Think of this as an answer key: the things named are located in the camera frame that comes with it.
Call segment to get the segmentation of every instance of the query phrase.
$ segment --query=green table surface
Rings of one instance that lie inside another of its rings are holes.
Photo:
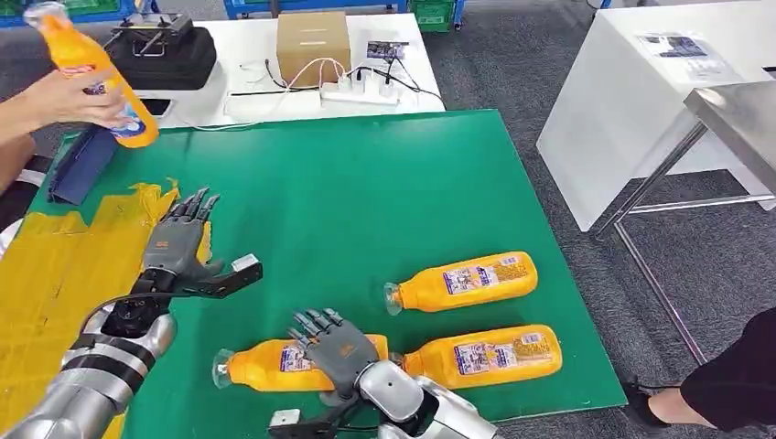
[[[120,148],[79,211],[90,221],[103,195],[139,181],[168,186],[166,177],[184,194],[206,185],[222,194],[210,217],[213,253],[226,261],[254,253],[264,279],[226,300],[174,301],[177,338],[133,401],[125,438],[264,437],[276,410],[322,412],[314,392],[218,390],[210,377],[220,348],[287,338],[292,312],[308,307],[337,309],[363,331],[385,334],[395,352],[439,337],[550,326],[564,356],[556,374],[459,392],[492,421],[625,403],[496,111],[165,131],[150,147]],[[33,210],[68,210],[42,192]],[[385,282],[510,250],[529,252],[539,272],[525,297],[433,314],[385,311]]]

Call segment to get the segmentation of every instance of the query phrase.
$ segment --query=silver robotic arm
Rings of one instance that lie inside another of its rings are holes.
[[[389,420],[377,429],[379,439],[493,439],[496,426],[485,421],[471,402],[426,377],[411,378],[390,360],[374,363],[356,384],[361,396]],[[424,431],[406,424],[430,417]]]
[[[156,359],[175,336],[175,320],[159,316],[140,338],[101,332],[112,309],[101,309],[68,349],[43,400],[3,438],[99,438],[126,409]]]
[[[332,309],[295,314],[305,333],[289,335],[308,359],[326,373],[334,391],[321,394],[331,408],[312,420],[299,410],[276,412],[268,429],[275,439],[330,439],[348,430],[360,407],[382,417],[379,439],[494,439],[496,426],[477,408],[427,377],[412,378],[390,360],[379,360],[374,345]]]
[[[167,351],[176,324],[174,297],[223,298],[262,277],[262,265],[243,257],[237,271],[216,275],[197,249],[218,196],[207,192],[174,205],[156,225],[143,254],[143,273],[130,294],[103,303],[87,317],[43,400],[0,439],[96,439],[126,410],[148,372]]]

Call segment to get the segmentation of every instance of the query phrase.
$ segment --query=yellow plastic bottle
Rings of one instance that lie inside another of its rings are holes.
[[[402,369],[448,389],[530,380],[557,372],[560,345],[550,327],[506,327],[440,338],[402,357]]]
[[[538,283],[528,253],[506,252],[428,268],[401,284],[385,284],[385,304],[393,316],[404,308],[433,313],[520,297]]]
[[[128,148],[139,148],[156,140],[159,127],[154,116],[116,70],[102,46],[75,29],[64,5],[57,2],[34,4],[25,12],[25,20],[43,34],[51,60],[65,76],[73,78],[93,70],[114,72],[104,83],[95,84],[84,91],[103,94],[115,87],[121,89],[127,102],[123,116],[132,121],[121,128],[111,130],[118,143]]]
[[[388,339],[366,336],[387,359]],[[213,382],[219,389],[244,384],[257,391],[332,391],[334,385],[315,364],[304,358],[294,340],[267,340],[243,352],[222,349],[213,360]]]

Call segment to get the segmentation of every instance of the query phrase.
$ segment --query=white desk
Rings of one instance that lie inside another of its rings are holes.
[[[598,11],[537,147],[581,230],[589,230],[629,180],[648,176],[693,127],[682,83],[637,40],[646,32],[695,32],[743,82],[771,80],[776,5],[746,1]],[[769,191],[707,133],[673,174],[728,169],[750,194]],[[765,209],[773,201],[760,203]]]
[[[426,47],[412,14],[348,16],[347,20],[352,67],[366,59],[367,41],[408,41],[410,44],[404,51],[404,65],[422,89],[439,94]],[[280,94],[252,96],[250,107],[255,106],[255,110],[251,114],[244,114],[244,106],[238,116],[226,114],[225,110],[233,102],[230,92],[282,90],[272,83],[264,68],[264,60],[269,59],[270,69],[280,80],[275,56],[277,20],[204,21],[195,23],[195,26],[206,27],[210,31],[218,51],[218,61],[207,84],[197,91],[136,91],[143,98],[176,101],[170,114],[160,120],[161,128],[445,110],[437,97],[410,91],[406,99],[396,106],[329,101],[311,106],[307,105],[309,101],[297,96],[304,93],[288,93],[280,107],[275,106]],[[387,69],[384,62],[382,69]],[[398,64],[393,65],[391,73],[407,79]]]

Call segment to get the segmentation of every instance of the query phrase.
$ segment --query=green crate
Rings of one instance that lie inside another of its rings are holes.
[[[18,0],[0,0],[0,16],[19,16],[24,12],[24,7]]]
[[[71,16],[99,14],[119,10],[119,0],[62,0]]]
[[[68,8],[68,15],[99,14],[119,10],[119,0],[60,0]],[[24,0],[0,0],[0,16],[21,16],[35,2]]]
[[[410,11],[415,13],[421,32],[449,32],[453,16],[452,0],[410,0]]]

